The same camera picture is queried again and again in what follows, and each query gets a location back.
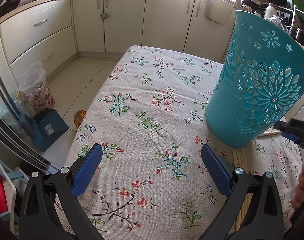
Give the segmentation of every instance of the embroidered flower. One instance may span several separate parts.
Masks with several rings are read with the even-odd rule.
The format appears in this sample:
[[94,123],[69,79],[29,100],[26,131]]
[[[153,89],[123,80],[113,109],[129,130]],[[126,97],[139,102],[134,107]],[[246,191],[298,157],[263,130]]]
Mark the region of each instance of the embroidered flower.
[[174,212],[173,213],[165,213],[165,217],[168,220],[172,220],[172,219],[175,218],[175,213]]
[[85,134],[80,135],[76,141],[83,141],[85,139]]
[[96,127],[94,126],[94,125],[92,125],[91,127],[90,127],[90,131],[93,133],[93,132],[95,132],[96,131]]
[[262,32],[262,35],[265,37],[263,41],[268,41],[268,43],[266,44],[268,48],[271,47],[271,45],[273,46],[273,48],[275,48],[275,45],[280,47],[279,42],[277,42],[278,37],[275,37],[275,31],[272,31],[272,33],[269,33],[269,31],[266,31],[266,33]]
[[261,44],[260,44],[259,42],[257,42],[257,41],[255,41],[254,46],[255,46],[257,49],[261,49],[261,48],[262,48]]
[[196,144],[199,144],[201,142],[201,139],[198,136],[196,136],[193,140]]

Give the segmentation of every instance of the white floor tile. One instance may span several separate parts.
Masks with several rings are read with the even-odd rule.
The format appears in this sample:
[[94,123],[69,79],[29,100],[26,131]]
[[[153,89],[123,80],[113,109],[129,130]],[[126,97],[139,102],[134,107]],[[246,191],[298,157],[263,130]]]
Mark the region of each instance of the white floor tile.
[[68,124],[70,129],[76,131],[74,124],[74,115],[79,110],[87,111],[98,91],[108,78],[109,74],[116,66],[117,62],[110,61],[105,67],[93,78],[90,84],[82,91],[81,95],[75,100],[71,108],[65,114],[63,120]]
[[105,60],[110,61],[112,60],[111,57],[88,57],[88,56],[79,56],[79,59],[90,59],[90,60]]
[[54,162],[60,168],[65,165],[65,161],[68,157],[69,150],[73,143],[76,132],[72,130],[67,130],[59,139],[57,139],[54,144],[52,144],[49,149],[47,149],[43,157],[51,162]]
[[55,109],[61,117],[107,63],[104,60],[75,59],[49,82]]
[[116,61],[116,62],[119,62],[119,61],[120,61],[120,58],[113,57],[113,58],[111,59],[111,61]]

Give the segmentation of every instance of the drawer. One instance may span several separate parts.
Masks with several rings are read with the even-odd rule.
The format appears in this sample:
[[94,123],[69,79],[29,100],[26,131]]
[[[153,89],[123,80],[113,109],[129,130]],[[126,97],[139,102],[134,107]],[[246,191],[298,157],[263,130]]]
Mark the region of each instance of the drawer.
[[70,0],[42,3],[4,21],[0,24],[0,31],[8,63],[46,37],[71,25]]
[[21,75],[29,66],[39,61],[46,75],[49,76],[58,66],[76,53],[72,26],[59,31],[39,42],[27,52],[18,57],[10,70],[17,84],[20,85]]
[[13,79],[12,73],[4,56],[1,39],[0,39],[0,76],[9,94],[12,91],[18,89],[18,86],[15,80]]

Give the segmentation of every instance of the plastic packaging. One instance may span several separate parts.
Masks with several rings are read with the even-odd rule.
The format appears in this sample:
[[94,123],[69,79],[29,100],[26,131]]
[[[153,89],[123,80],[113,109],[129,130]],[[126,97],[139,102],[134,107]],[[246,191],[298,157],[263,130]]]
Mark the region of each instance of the plastic packaging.
[[54,108],[55,100],[40,62],[34,62],[21,76],[19,90],[30,101],[37,114]]
[[[13,99],[15,105],[22,111],[25,115],[31,117],[30,112],[28,111],[29,102],[24,98],[23,94],[19,91],[13,91],[10,93],[11,98]],[[19,123],[14,119],[8,108],[4,103],[0,106],[0,118],[11,127],[14,132],[21,138],[27,137],[27,134],[19,125]]]
[[282,23],[279,16],[274,15],[271,18],[266,19],[266,20],[271,22],[272,24],[276,25],[277,27],[279,27],[280,29],[282,29],[284,32],[286,32],[289,35],[290,31],[288,30],[287,26],[284,23]]

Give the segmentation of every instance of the teal plastic basket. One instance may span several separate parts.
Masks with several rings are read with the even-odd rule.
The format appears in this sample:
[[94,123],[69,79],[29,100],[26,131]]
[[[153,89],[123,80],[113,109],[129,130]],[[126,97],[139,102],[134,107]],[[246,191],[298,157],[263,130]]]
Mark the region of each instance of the teal plastic basket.
[[304,51],[283,30],[236,11],[235,27],[206,108],[212,132],[243,147],[282,118],[304,93]]

